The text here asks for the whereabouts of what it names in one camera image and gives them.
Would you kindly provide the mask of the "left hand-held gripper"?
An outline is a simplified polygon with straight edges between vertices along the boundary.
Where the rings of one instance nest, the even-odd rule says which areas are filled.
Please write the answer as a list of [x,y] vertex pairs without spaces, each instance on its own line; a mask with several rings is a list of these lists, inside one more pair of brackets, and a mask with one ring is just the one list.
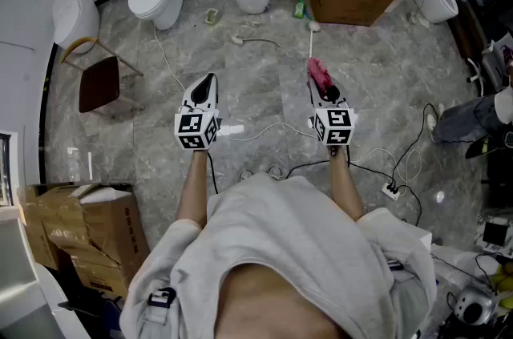
[[214,73],[198,78],[185,90],[174,126],[175,137],[184,150],[208,150],[216,140],[221,121],[217,103]]

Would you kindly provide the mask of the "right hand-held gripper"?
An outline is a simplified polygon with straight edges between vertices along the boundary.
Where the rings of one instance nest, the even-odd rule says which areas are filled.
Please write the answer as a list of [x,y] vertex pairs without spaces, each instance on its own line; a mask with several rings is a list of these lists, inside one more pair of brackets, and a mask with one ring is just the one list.
[[308,79],[307,86],[313,107],[308,125],[317,139],[325,146],[349,145],[355,130],[354,109],[349,107],[336,85],[325,89],[325,101],[329,103],[323,102],[315,79]]

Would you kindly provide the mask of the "pink cloth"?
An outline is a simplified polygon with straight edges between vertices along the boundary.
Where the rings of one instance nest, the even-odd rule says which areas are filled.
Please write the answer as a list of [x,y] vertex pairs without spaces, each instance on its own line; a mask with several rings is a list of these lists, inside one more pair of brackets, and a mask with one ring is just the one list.
[[325,64],[316,57],[310,57],[308,59],[308,75],[315,81],[319,95],[326,97],[327,90],[333,86],[333,82]]

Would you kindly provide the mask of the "white toilet brush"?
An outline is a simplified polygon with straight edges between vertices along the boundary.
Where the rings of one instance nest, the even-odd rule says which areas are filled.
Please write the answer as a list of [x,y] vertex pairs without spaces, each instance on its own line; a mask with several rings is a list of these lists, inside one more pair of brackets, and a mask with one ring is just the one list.
[[320,24],[314,20],[309,22],[309,58],[313,57],[313,36],[320,31]]

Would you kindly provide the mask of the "person's left forearm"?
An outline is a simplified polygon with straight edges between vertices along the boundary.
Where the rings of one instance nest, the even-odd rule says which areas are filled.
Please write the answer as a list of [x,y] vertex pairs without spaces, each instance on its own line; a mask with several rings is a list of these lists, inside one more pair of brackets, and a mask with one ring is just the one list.
[[202,228],[207,223],[207,159],[206,151],[192,153],[176,213],[177,220],[192,220]]

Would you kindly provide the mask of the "person's right forearm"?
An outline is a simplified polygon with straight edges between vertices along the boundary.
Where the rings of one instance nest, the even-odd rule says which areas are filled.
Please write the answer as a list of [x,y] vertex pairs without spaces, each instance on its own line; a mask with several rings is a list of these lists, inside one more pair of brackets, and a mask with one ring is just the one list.
[[364,215],[362,199],[350,174],[345,153],[339,146],[329,147],[329,172],[332,200],[353,221],[358,221]]

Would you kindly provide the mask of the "white rounded toilet closed lid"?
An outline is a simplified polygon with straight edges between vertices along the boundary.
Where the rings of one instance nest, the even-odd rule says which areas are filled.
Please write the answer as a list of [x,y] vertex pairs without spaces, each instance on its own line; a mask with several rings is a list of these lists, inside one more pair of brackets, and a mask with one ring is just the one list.
[[99,12],[93,0],[55,0],[52,17],[54,42],[63,50],[81,38],[99,35]]

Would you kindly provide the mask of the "wooden chair with brown seat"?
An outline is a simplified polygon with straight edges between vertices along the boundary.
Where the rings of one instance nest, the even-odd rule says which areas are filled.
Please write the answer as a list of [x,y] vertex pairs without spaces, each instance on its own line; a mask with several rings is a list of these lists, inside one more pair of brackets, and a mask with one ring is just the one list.
[[[94,63],[86,69],[82,69],[67,60],[67,57],[73,51],[89,42],[92,46],[100,46],[110,54],[110,56]],[[100,109],[113,103],[127,103],[131,110],[143,110],[145,108],[145,106],[134,99],[130,99],[121,94],[119,63],[122,63],[132,70],[133,75],[143,77],[143,72],[132,66],[121,55],[116,54],[113,50],[108,48],[99,38],[83,37],[75,40],[66,49],[60,62],[66,63],[81,72],[79,84],[79,112],[81,114],[93,113],[105,115]]]

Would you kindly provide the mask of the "white power strip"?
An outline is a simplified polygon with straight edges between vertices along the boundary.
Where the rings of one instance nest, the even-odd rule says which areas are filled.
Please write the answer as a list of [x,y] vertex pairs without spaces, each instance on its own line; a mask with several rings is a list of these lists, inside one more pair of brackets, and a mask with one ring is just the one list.
[[384,184],[381,189],[382,193],[388,198],[397,201],[401,196],[400,191],[392,184]]

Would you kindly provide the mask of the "grey sweatshirt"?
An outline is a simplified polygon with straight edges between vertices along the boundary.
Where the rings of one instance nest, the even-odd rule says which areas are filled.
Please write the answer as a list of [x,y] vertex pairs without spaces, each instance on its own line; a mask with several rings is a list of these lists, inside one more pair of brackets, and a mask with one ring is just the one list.
[[281,275],[352,339],[411,339],[432,309],[430,253],[386,208],[352,220],[307,179],[258,173],[207,213],[204,227],[172,223],[134,276],[126,339],[212,339],[221,285],[242,264]]

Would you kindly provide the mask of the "torn cardboard box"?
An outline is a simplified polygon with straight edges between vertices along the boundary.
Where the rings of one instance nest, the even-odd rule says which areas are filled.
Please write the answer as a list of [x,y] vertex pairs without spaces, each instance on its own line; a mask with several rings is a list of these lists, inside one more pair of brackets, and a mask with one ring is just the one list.
[[84,287],[127,295],[149,254],[130,184],[29,185],[18,198],[37,263],[72,267]]

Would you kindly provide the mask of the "silver dome device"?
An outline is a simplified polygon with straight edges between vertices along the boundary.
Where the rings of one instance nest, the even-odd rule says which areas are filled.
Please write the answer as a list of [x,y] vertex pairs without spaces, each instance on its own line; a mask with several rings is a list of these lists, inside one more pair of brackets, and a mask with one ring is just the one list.
[[485,325],[495,312],[495,296],[474,285],[468,285],[458,295],[454,315],[464,324]]

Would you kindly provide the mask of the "grey metal counter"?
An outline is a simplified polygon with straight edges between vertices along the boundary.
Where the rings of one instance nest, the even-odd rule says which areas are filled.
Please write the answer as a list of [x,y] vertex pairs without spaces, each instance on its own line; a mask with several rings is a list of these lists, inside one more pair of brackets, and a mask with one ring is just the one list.
[[0,339],[91,339],[67,296],[34,261],[20,210],[0,207]]

